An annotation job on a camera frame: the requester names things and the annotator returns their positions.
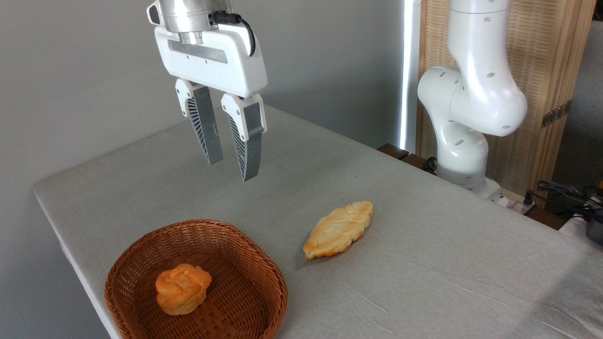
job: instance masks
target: wicker basket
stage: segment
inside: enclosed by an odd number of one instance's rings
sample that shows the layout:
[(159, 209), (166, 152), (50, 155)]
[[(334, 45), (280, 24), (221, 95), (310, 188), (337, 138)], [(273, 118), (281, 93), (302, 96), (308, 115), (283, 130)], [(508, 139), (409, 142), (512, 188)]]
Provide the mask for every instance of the wicker basket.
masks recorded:
[[(192, 313), (165, 314), (155, 280), (186, 262), (212, 275)], [(124, 338), (273, 338), (285, 316), (287, 287), (278, 266), (234, 226), (187, 220), (143, 236), (115, 262), (107, 307)]]

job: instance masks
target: white robotic arm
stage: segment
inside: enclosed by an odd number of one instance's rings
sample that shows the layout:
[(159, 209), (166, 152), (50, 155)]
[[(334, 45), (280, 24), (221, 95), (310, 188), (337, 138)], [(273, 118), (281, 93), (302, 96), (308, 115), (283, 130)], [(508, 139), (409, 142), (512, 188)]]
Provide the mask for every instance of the white robotic arm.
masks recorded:
[(156, 0), (147, 8), (168, 73), (178, 77), (182, 114), (189, 116), (210, 164), (220, 145), (209, 88), (225, 92), (221, 106), (230, 125), (243, 181), (257, 175), (266, 132), (267, 83), (262, 50), (249, 24), (232, 13), (231, 0)]
[(481, 133), (507, 136), (527, 112), (507, 62), (510, 2), (451, 0), (448, 48), (459, 67), (433, 67), (418, 86), (435, 129), (437, 175), (493, 201), (500, 187), (485, 177), (488, 144)]

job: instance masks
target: bread roll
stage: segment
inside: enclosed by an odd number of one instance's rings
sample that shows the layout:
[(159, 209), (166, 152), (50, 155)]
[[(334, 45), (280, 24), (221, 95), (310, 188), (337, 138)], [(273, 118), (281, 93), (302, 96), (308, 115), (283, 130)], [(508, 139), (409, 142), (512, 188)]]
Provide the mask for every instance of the bread roll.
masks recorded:
[(371, 222), (373, 203), (359, 201), (335, 209), (317, 224), (303, 251), (306, 259), (334, 256), (350, 248), (352, 241), (362, 237)]
[(157, 303), (167, 314), (188, 314), (205, 300), (211, 281), (211, 275), (201, 267), (180, 264), (157, 276)]

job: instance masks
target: gray wall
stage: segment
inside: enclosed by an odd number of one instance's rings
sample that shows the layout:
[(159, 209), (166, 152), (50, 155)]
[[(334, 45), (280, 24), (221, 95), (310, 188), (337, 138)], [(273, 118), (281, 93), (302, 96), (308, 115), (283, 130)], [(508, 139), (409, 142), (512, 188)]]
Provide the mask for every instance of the gray wall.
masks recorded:
[(603, 22), (593, 21), (553, 181), (578, 189), (603, 180)]
[[(399, 2), (235, 1), (262, 44), (265, 102), (396, 143)], [(184, 121), (148, 4), (0, 0), (1, 338), (107, 337), (31, 186)]]

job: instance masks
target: gray tablecloth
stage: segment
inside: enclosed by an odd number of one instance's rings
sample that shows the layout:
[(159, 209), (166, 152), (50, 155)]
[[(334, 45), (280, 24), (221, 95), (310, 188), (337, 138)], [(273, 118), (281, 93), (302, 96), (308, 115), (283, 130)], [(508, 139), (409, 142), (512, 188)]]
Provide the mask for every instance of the gray tablecloth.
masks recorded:
[[(182, 124), (42, 180), (34, 191), (101, 320), (104, 282), (147, 232), (235, 225), (282, 270), (279, 338), (603, 337), (603, 254), (376, 150), (267, 107), (262, 165), (241, 182), (226, 114), (209, 166)], [(374, 203), (342, 255), (302, 245), (332, 209)]]

